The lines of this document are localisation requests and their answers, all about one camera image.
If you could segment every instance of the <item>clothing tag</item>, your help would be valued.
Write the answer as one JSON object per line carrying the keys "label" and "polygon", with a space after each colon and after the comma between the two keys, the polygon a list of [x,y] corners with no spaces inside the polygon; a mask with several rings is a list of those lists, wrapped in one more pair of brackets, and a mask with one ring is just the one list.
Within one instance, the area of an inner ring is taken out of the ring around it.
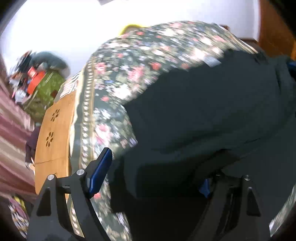
{"label": "clothing tag", "polygon": [[207,55],[204,57],[203,61],[210,67],[214,67],[216,65],[221,64],[221,62],[219,60],[217,60],[216,58],[214,58],[211,55]]}

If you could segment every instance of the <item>yellow object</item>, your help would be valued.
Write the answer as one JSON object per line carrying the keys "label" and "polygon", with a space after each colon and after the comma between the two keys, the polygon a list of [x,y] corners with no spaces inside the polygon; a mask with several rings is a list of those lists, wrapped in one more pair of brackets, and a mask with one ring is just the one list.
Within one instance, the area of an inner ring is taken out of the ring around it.
{"label": "yellow object", "polygon": [[144,28],[144,26],[141,26],[141,25],[138,25],[138,24],[128,24],[128,25],[126,25],[126,26],[120,31],[120,34],[119,34],[119,35],[123,35],[123,34],[125,34],[126,31],[127,31],[129,28]]}

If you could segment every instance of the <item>red object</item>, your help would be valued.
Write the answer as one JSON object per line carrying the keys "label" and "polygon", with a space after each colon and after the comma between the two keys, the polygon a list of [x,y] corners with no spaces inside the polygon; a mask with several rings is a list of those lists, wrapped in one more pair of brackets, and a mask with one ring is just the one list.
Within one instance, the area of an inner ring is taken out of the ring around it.
{"label": "red object", "polygon": [[36,89],[37,85],[40,83],[40,81],[42,80],[42,78],[45,76],[45,71],[40,71],[39,73],[36,73],[34,75],[34,77],[32,77],[32,80],[28,86],[28,90],[27,90],[27,93],[29,95],[33,94],[34,90]]}
{"label": "red object", "polygon": [[34,78],[35,75],[37,74],[36,72],[36,69],[34,67],[31,67],[28,71],[28,75],[31,77],[31,78]]}

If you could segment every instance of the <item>metal bolt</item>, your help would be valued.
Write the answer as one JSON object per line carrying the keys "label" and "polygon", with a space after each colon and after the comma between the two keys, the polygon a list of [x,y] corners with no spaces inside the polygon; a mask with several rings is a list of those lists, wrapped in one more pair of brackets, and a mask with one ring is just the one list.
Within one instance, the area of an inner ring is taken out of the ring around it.
{"label": "metal bolt", "polygon": [[244,179],[245,179],[246,181],[250,181],[250,180],[251,180],[250,177],[249,177],[249,175],[245,175],[245,176],[244,176]]}
{"label": "metal bolt", "polygon": [[54,175],[53,174],[48,175],[47,179],[51,181],[52,179],[54,179]]}
{"label": "metal bolt", "polygon": [[81,176],[84,173],[84,170],[83,169],[79,169],[76,173],[77,173],[78,176]]}

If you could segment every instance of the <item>flower-shaped cutout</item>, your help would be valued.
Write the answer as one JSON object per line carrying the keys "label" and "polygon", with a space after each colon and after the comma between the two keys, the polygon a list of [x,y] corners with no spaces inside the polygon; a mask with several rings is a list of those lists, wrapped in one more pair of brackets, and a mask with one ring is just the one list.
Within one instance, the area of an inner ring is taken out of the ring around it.
{"label": "flower-shaped cutout", "polygon": [[56,109],[56,111],[52,114],[52,118],[50,121],[54,122],[54,119],[59,116],[59,109]]}
{"label": "flower-shaped cutout", "polygon": [[48,134],[48,137],[46,138],[46,145],[45,145],[45,146],[50,147],[50,143],[51,143],[52,140],[53,140],[53,135],[54,135],[53,132],[50,132],[50,133]]}

